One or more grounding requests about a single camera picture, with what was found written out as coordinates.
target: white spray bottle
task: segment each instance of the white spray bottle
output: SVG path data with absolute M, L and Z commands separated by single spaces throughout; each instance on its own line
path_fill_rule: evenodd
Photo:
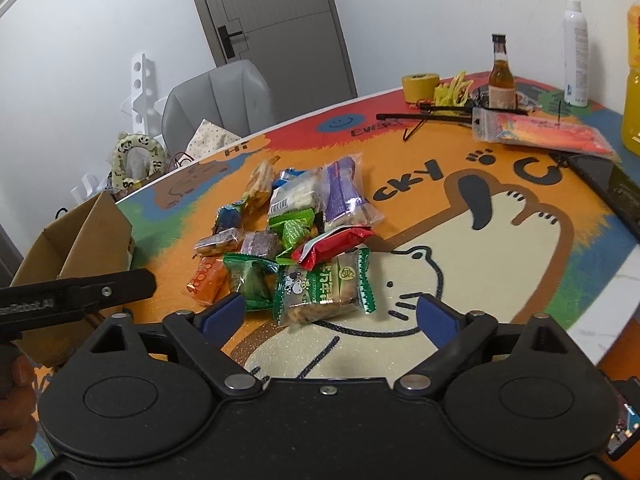
M 564 102 L 584 108 L 589 101 L 589 34 L 579 0 L 566 0 L 564 13 Z

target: blue gripper pad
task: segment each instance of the blue gripper pad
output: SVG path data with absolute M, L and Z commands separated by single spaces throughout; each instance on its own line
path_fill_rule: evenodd
M 463 314 L 453 310 L 431 294 L 418 297 L 415 309 L 418 328 L 440 349 L 466 326 Z
M 198 328 L 204 339 L 216 348 L 222 348 L 244 323 L 244 298 L 229 294 L 207 310 L 197 314 Z

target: table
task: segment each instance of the table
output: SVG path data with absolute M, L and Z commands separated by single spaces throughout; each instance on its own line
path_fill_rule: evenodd
M 488 73 L 469 76 L 473 88 Z M 518 90 L 556 118 L 561 91 L 518 79 Z M 135 266 L 158 279 L 150 300 L 133 304 L 136 322 L 179 308 L 198 310 L 185 294 L 196 267 L 193 245 L 210 234 L 217 209 L 238 200 L 249 174 L 280 155 L 278 169 L 311 168 L 361 153 L 367 199 L 385 215 L 371 255 L 376 313 L 329 326 L 280 329 L 269 312 L 248 314 L 223 348 L 265 381 L 271 376 L 385 376 L 395 380 L 435 348 L 418 330 L 415 297 L 430 292 L 453 308 L 485 310 L 502 322 L 552 314 L 593 362 L 614 378 L 640 375 L 640 249 L 611 211 L 544 150 L 485 144 L 469 128 L 377 121 L 411 111 L 399 90 L 320 110 L 256 134 L 169 174 L 118 203 L 133 225 Z M 619 140 L 621 118 L 590 103 L 561 109 L 562 120 L 597 127 L 616 146 L 625 171 L 640 182 L 640 159 Z M 249 229 L 261 229 L 264 218 Z M 640 478 L 640 449 L 618 463 Z

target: candy wrapper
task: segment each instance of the candy wrapper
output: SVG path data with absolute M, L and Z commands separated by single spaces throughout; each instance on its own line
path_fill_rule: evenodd
M 558 123 L 483 108 L 474 108 L 472 121 L 474 138 L 483 142 L 519 144 L 619 160 L 600 131 L 584 124 Z
M 341 226 L 309 240 L 298 246 L 291 259 L 306 270 L 312 270 L 317 264 L 328 262 L 338 254 L 359 246 L 364 238 L 374 234 L 370 226 Z
M 240 253 L 260 256 L 273 260 L 282 252 L 282 244 L 274 231 L 254 231 L 247 233 Z
M 303 173 L 305 172 L 296 171 L 293 168 L 287 168 L 286 170 L 282 170 L 278 174 L 276 181 L 273 183 L 273 189 L 277 189 L 281 186 L 284 186 L 287 182 L 289 182 L 290 180 L 293 180 L 297 176 L 302 175 Z
M 313 323 L 357 309 L 375 311 L 368 267 L 369 249 L 341 254 L 311 271 L 283 267 L 273 305 L 278 326 Z
M 218 209 L 216 223 L 213 225 L 213 234 L 218 234 L 227 229 L 242 229 L 242 210 L 244 202 L 233 202 Z
M 187 283 L 189 295 L 202 305 L 213 304 L 226 282 L 226 268 L 219 258 L 201 258 L 193 278 Z
M 242 231 L 235 227 L 220 231 L 217 235 L 198 240 L 194 249 L 200 256 L 216 256 L 217 254 L 235 251 L 242 243 Z
M 315 216 L 313 209 L 305 209 L 269 219 L 269 228 L 280 237 L 284 248 L 278 262 L 280 258 L 288 259 L 293 249 L 312 237 Z
M 227 253 L 223 259 L 229 278 L 229 291 L 239 292 L 247 310 L 273 307 L 279 265 L 273 260 L 250 254 Z
M 344 156 L 324 169 L 324 188 L 328 199 L 324 206 L 324 228 L 341 225 L 373 225 L 383 219 L 363 196 L 360 156 Z
M 254 213 L 269 201 L 273 182 L 276 180 L 276 170 L 273 165 L 279 160 L 280 157 L 276 155 L 262 161 L 249 177 L 249 182 L 242 196 L 244 213 L 247 215 Z
M 322 174 L 322 168 L 308 170 L 274 190 L 269 206 L 269 218 L 305 209 L 319 212 L 328 195 Z

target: brown glass bottle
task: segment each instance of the brown glass bottle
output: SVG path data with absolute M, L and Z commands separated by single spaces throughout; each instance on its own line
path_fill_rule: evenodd
M 516 106 L 516 81 L 509 70 L 506 36 L 494 34 L 494 69 L 489 76 L 489 108 L 513 110 Z

